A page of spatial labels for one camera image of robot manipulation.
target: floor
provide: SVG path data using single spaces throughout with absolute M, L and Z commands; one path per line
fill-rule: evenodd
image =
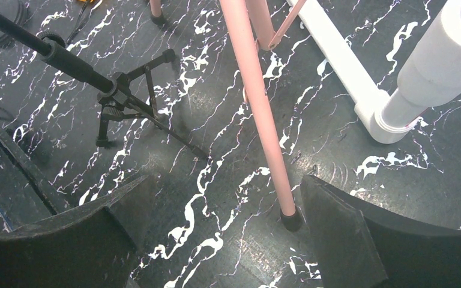
M 51 29 L 63 37 L 81 6 L 25 2 L 29 31 Z M 321 4 L 374 81 L 391 93 L 444 2 Z M 268 3 L 278 28 L 289 6 L 284 0 Z M 181 70 L 163 65 L 153 72 L 160 119 L 208 151 L 212 161 L 199 161 L 141 120 L 112 124 L 109 137 L 116 146 L 97 148 L 97 91 L 47 67 L 21 44 L 0 49 L 0 107 L 14 115 L 3 127 L 12 128 L 15 141 L 72 205 L 143 173 L 158 177 L 148 252 L 132 273 L 141 287 L 322 287 L 308 228 L 289 233 L 279 223 L 218 1 L 164 1 L 169 24 L 162 28 L 151 23 L 143 0 L 97 5 L 69 50 L 112 74 L 174 49 Z M 298 204 L 301 177 L 311 173 L 396 213 L 461 229 L 461 96 L 428 110 L 400 142 L 381 145 L 367 134 L 299 19 L 273 52 L 259 56 Z M 141 79 L 132 91 L 145 99 L 145 88 Z

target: marble pattern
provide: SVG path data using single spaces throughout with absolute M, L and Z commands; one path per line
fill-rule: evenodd
M 80 8 L 71 1 L 26 2 L 27 29 L 34 33 L 52 29 L 66 36 Z M 444 2 L 321 4 L 378 86 L 392 92 Z M 269 3 L 279 27 L 289 6 Z M 0 49 L 0 107 L 15 115 L 3 127 L 12 128 L 15 141 L 73 205 L 144 171 L 157 175 L 158 219 L 132 272 L 142 287 L 322 287 L 306 227 L 290 234 L 278 222 L 218 2 L 164 1 L 163 11 L 169 24 L 158 28 L 145 1 L 99 1 L 68 49 L 107 74 L 174 49 L 180 70 L 165 65 L 153 72 L 160 119 L 209 151 L 209 162 L 147 120 L 112 124 L 116 147 L 97 148 L 97 91 L 45 66 L 20 44 Z M 274 51 L 259 57 L 299 205 L 301 177 L 312 173 L 391 211 L 461 229 L 461 96 L 428 110 L 399 143 L 379 145 L 299 20 Z M 132 91 L 145 98 L 145 85 L 137 80 Z

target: pink leg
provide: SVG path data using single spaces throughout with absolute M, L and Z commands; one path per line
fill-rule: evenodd
M 151 14 L 154 17 L 160 17 L 161 16 L 160 0 L 149 0 L 149 4 L 151 5 Z
M 283 162 L 270 102 L 265 95 L 262 70 L 255 48 L 245 0 L 220 0 L 220 5 L 246 87 L 253 118 L 259 131 L 264 153 L 266 154 L 273 184 L 275 185 L 280 202 L 280 208 L 283 215 L 293 216 L 297 210 L 294 205 L 291 186 Z
M 266 0 L 246 0 L 250 20 L 262 50 L 271 50 L 271 40 L 275 36 L 270 11 Z

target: tripod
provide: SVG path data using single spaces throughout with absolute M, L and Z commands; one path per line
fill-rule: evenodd
M 94 71 L 93 67 L 87 62 L 66 50 L 64 40 L 55 33 L 44 31 L 36 37 L 1 14 L 0 31 L 39 53 L 43 62 L 80 82 L 87 83 L 100 90 L 97 97 L 98 103 L 101 104 L 100 127 L 96 139 L 98 147 L 108 147 L 110 145 L 107 137 L 109 121 L 120 122 L 125 119 L 147 118 L 159 129 L 164 130 L 183 143 L 197 157 L 204 160 L 208 158 L 200 148 L 188 143 L 188 141 L 157 120 L 151 70 L 161 64 L 173 62 L 176 55 L 172 49 L 165 50 L 161 56 L 129 73 L 117 72 L 108 79 Z M 148 85 L 149 105 L 135 97 L 130 91 L 131 81 L 143 75 L 146 76 Z M 125 114 L 125 108 L 134 110 L 136 113 Z

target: pink tripod leg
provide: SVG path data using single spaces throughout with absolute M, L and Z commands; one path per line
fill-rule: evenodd
M 149 4 L 151 5 L 151 20 L 156 25 L 164 24 L 165 18 L 163 17 L 163 13 L 161 12 L 161 2 L 160 0 L 149 0 Z
M 294 205 L 245 0 L 220 0 L 220 5 L 278 195 L 282 222 L 288 230 L 298 230 L 303 222 Z

